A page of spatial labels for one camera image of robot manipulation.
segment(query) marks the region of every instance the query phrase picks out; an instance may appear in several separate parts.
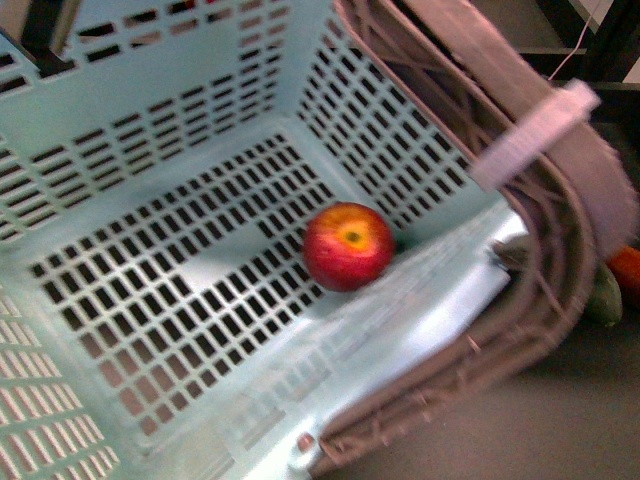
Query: red apple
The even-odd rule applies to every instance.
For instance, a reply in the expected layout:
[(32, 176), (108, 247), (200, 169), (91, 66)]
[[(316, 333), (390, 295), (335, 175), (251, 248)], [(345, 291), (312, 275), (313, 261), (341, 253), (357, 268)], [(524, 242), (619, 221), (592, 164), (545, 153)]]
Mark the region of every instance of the red apple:
[(348, 292), (378, 278), (394, 247), (391, 230), (378, 213), (357, 203), (337, 203), (309, 222), (302, 251), (316, 282)]

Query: white tag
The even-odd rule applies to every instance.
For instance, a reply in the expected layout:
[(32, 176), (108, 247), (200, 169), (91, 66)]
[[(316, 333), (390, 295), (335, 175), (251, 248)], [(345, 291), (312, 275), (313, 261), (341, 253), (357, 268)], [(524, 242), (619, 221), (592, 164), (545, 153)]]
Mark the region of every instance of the white tag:
[(503, 186), (573, 126), (589, 119), (600, 99), (580, 80), (571, 80), (533, 109), (478, 157), (471, 177), (483, 190)]

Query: floor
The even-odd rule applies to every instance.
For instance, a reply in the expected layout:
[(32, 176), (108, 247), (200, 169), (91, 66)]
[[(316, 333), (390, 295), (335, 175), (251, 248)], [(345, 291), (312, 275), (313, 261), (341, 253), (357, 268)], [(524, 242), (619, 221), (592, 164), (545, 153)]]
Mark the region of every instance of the floor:
[[(516, 47), (559, 45), (533, 0), (472, 3)], [(637, 156), (623, 159), (640, 188)], [(636, 480), (638, 438), (640, 312), (628, 309), (611, 329), (583, 321), (534, 367), (322, 480)]]

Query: pink wire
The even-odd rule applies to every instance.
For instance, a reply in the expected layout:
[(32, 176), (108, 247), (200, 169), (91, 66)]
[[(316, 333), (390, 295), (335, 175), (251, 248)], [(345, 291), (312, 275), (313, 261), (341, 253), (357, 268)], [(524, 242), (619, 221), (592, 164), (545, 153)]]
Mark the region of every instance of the pink wire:
[(580, 38), (578, 38), (578, 44), (576, 45), (576, 48), (574, 48), (571, 53), (569, 55), (567, 55), (567, 57), (562, 61), (562, 63), (560, 65), (558, 65), (558, 68), (556, 68), (556, 70), (549, 76), (549, 81), (553, 80), (553, 77), (555, 77), (558, 72), (562, 69), (562, 67), (564, 67), (566, 65), (566, 63), (571, 59), (571, 57), (573, 57), (576, 52), (580, 49), (580, 45), (582, 44), (582, 40), (584, 40), (584, 36), (587, 33), (587, 29), (589, 28), (589, 22), (591, 21), (591, 19), (593, 18), (593, 16), (595, 15), (595, 13), (598, 11), (598, 8), (600, 7), (600, 5), (602, 4), (603, 0), (600, 0), (598, 2), (598, 4), (596, 5), (596, 8), (593, 9), (593, 13), (591, 15), (589, 15), (589, 18), (587, 18), (587, 22), (584, 25), (584, 28), (582, 29), (582, 33), (580, 34)]

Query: carrot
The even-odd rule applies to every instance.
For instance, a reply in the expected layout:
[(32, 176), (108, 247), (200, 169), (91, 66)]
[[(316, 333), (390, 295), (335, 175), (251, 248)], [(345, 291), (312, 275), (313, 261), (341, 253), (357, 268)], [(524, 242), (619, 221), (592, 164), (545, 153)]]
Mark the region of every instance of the carrot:
[(625, 246), (609, 259), (607, 266), (616, 277), (623, 302), (640, 309), (640, 251)]

